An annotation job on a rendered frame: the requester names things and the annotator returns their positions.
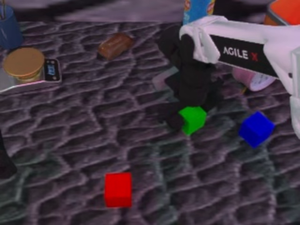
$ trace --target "red orange box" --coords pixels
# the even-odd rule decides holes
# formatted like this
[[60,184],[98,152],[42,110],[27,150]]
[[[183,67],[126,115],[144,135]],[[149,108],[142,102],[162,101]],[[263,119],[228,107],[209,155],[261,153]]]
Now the red orange box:
[[132,178],[129,172],[107,173],[104,189],[105,204],[109,208],[132,206]]

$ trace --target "digital scale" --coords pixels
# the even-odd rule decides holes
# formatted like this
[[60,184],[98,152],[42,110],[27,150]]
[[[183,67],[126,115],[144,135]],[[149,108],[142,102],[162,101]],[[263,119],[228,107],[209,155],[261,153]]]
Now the digital scale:
[[0,94],[13,94],[36,89],[52,87],[61,82],[61,71],[58,60],[46,59],[40,79],[33,82],[22,82],[0,69]]

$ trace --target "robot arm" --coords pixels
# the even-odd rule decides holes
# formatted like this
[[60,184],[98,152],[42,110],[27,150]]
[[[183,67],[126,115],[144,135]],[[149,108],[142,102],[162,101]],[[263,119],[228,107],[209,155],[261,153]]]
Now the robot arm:
[[292,125],[300,138],[300,26],[268,26],[210,15],[186,24],[194,59],[224,63],[279,79],[291,96]]

